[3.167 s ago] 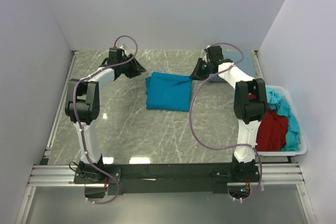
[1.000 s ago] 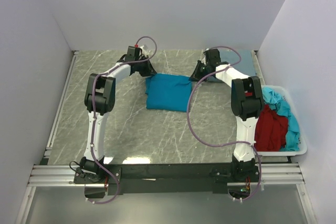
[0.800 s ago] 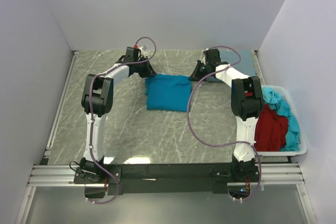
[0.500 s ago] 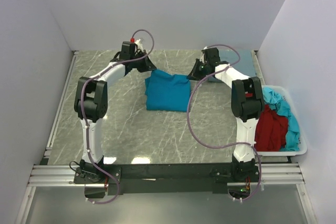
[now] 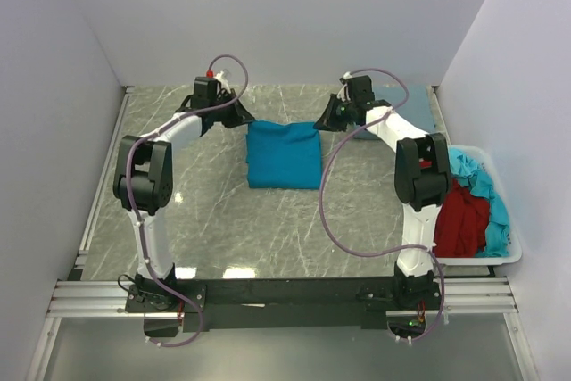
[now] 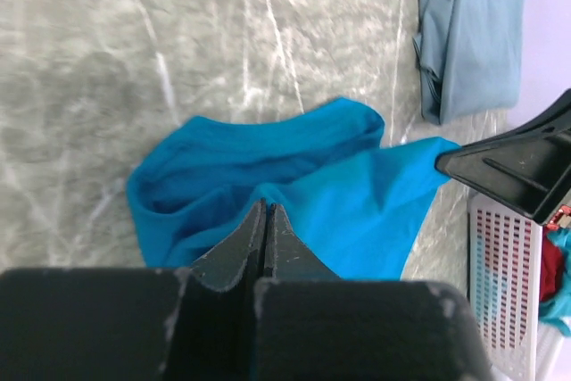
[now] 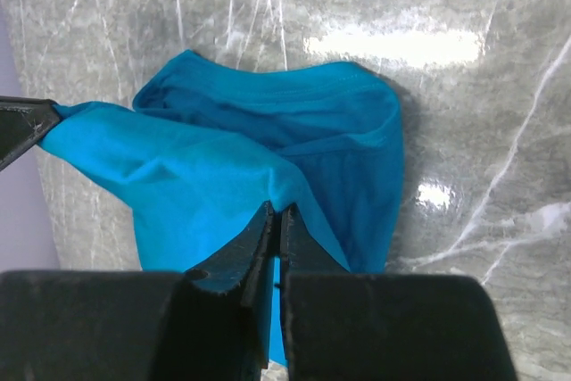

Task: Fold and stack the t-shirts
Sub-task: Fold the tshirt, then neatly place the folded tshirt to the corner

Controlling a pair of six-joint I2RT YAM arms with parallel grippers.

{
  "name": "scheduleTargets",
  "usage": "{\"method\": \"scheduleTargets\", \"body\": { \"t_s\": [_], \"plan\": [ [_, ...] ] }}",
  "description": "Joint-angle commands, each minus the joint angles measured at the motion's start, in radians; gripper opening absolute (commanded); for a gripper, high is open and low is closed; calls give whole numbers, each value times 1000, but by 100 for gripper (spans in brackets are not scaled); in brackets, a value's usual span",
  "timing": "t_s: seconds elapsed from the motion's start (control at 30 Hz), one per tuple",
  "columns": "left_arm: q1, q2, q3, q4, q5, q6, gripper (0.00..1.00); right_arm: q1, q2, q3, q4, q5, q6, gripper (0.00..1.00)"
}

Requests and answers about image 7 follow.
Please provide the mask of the teal blue t-shirt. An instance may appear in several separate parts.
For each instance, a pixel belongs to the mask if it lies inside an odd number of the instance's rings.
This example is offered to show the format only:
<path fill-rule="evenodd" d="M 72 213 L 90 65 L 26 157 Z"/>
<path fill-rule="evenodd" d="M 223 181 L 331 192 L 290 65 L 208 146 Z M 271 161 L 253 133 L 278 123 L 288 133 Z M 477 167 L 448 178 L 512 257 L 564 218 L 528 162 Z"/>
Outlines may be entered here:
<path fill-rule="evenodd" d="M 266 202 L 296 204 L 344 268 L 385 267 L 404 181 L 401 106 L 357 63 L 252 73 L 186 51 L 130 108 L 57 111 L 42 149 L 130 207 L 145 270 L 192 268 Z"/>

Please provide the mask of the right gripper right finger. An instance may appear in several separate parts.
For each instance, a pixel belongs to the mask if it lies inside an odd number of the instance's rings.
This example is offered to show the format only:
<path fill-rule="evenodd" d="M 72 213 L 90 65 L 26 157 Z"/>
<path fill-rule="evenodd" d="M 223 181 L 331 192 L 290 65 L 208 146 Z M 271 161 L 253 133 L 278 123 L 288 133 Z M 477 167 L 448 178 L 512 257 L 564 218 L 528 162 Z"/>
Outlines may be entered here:
<path fill-rule="evenodd" d="M 281 328 L 293 380 L 513 380 L 491 298 L 471 277 L 354 274 L 281 217 Z"/>

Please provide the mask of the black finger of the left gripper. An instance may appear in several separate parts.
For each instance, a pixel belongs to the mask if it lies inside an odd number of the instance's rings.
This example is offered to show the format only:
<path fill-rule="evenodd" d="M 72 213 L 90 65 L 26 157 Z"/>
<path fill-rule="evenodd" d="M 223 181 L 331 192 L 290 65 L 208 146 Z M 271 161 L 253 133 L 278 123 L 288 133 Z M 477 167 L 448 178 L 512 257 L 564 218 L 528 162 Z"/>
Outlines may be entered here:
<path fill-rule="evenodd" d="M 51 129 L 61 122 L 61 115 L 50 99 L 2 96 L 0 102 L 0 170 L 4 170 Z"/>

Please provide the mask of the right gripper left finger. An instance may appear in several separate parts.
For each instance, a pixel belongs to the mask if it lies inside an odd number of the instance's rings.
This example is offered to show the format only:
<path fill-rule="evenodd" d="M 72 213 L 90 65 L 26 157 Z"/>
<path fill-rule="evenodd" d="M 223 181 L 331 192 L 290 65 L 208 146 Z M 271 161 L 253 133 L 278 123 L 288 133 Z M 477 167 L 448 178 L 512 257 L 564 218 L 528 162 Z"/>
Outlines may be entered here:
<path fill-rule="evenodd" d="M 257 380 L 269 362 L 275 213 L 184 272 L 1 276 L 4 380 Z"/>

